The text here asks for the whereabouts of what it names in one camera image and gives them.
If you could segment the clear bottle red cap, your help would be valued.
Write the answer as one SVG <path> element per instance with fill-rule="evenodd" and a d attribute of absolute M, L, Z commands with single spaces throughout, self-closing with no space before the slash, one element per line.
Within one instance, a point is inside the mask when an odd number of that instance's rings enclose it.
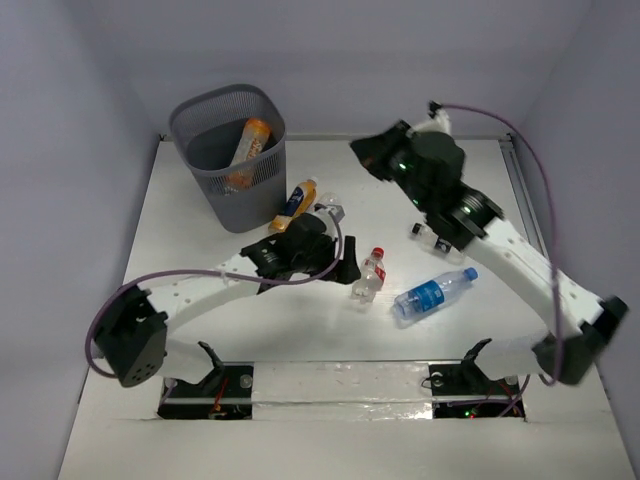
<path fill-rule="evenodd" d="M 372 303 L 377 293 L 382 289 L 386 269 L 383 264 L 384 250 L 375 247 L 360 266 L 361 277 L 351 290 L 351 298 L 362 304 Z"/>

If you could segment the blue tinted water bottle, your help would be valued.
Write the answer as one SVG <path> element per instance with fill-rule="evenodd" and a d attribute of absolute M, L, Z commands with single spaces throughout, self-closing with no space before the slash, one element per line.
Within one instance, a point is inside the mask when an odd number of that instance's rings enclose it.
<path fill-rule="evenodd" d="M 443 273 L 398 295 L 391 311 L 402 322 L 417 321 L 455 303 L 472 288 L 478 277 L 473 267 Z"/>

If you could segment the orange bottle white cap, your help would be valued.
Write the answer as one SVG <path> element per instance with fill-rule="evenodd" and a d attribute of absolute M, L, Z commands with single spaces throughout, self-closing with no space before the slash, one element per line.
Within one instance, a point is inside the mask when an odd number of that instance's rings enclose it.
<path fill-rule="evenodd" d="M 254 168 L 248 165 L 264 150 L 271 135 L 270 126 L 262 119 L 252 117 L 244 125 L 238 146 L 224 176 L 223 194 L 231 195 L 248 189 L 253 182 Z"/>

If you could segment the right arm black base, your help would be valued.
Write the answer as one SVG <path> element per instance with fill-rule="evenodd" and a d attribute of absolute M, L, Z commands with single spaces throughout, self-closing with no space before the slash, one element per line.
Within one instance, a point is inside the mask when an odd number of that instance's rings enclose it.
<path fill-rule="evenodd" d="M 525 418 L 517 377 L 490 380 L 476 365 L 484 339 L 458 362 L 430 364 L 420 387 L 432 395 L 435 419 Z"/>

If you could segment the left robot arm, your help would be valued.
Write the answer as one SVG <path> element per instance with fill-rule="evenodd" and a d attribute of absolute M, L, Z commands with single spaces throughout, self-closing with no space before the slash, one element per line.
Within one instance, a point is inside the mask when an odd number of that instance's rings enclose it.
<path fill-rule="evenodd" d="M 215 392 L 223 363 L 206 342 L 177 339 L 179 328 L 232 301 L 316 280 L 350 285 L 360 277 L 355 239 L 341 232 L 344 211 L 323 207 L 287 230 L 244 247 L 213 270 L 154 272 L 122 285 L 100 308 L 85 339 L 99 375 L 124 388 L 153 376 L 201 395 Z"/>

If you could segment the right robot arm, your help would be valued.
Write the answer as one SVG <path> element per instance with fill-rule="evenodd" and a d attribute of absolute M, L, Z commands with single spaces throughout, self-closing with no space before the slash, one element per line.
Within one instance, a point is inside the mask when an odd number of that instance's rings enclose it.
<path fill-rule="evenodd" d="M 369 174 L 405 193 L 437 236 L 500 278 L 547 327 L 518 339 L 479 341 L 464 357 L 462 384 L 482 392 L 503 377 L 542 374 L 579 384 L 609 345 L 627 305 L 554 272 L 494 201 L 463 182 L 466 155 L 446 129 L 412 132 L 399 121 L 351 141 L 350 148 Z"/>

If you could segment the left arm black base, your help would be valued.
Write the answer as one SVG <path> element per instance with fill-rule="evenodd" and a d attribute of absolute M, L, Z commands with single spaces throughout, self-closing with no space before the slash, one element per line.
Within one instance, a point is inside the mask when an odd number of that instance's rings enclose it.
<path fill-rule="evenodd" d="M 253 363 L 224 363 L 206 342 L 198 345 L 212 369 L 197 383 L 172 379 L 164 387 L 157 415 L 164 420 L 251 420 Z"/>

